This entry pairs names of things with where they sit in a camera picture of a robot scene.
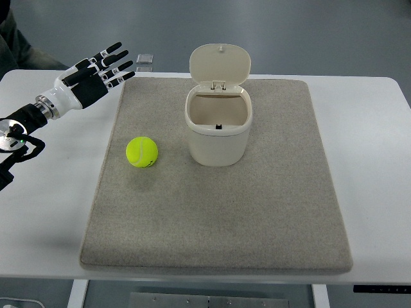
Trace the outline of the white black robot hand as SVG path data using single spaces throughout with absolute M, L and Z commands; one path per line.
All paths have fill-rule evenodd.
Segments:
M 107 69 L 128 55 L 128 50 L 112 54 L 121 46 L 122 43 L 117 42 L 96 55 L 83 59 L 75 67 L 64 71 L 55 79 L 51 89 L 36 97 L 34 106 L 46 119 L 58 119 L 70 110 L 81 110 L 91 106 L 108 93 L 107 89 L 117 87 L 134 77 L 135 72 L 128 72 L 111 79 L 129 68 L 133 64 L 131 60 L 105 73 L 98 73 L 97 69 Z M 102 79 L 111 80 L 104 83 Z

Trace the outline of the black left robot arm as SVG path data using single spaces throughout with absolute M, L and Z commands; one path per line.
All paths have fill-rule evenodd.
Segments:
M 64 71 L 49 89 L 36 97 L 34 103 L 27 104 L 7 117 L 1 118 L 1 153 L 10 156 L 1 162 L 1 188 L 13 182 L 10 168 L 35 158 L 45 148 L 45 143 L 31 134 L 56 120 L 71 110 L 85 109 L 111 89 L 135 75 L 122 71 L 129 68 L 129 60 L 117 67 L 111 65 L 128 55 L 124 50 L 115 53 L 122 43 L 117 42 L 96 55 L 85 58 Z

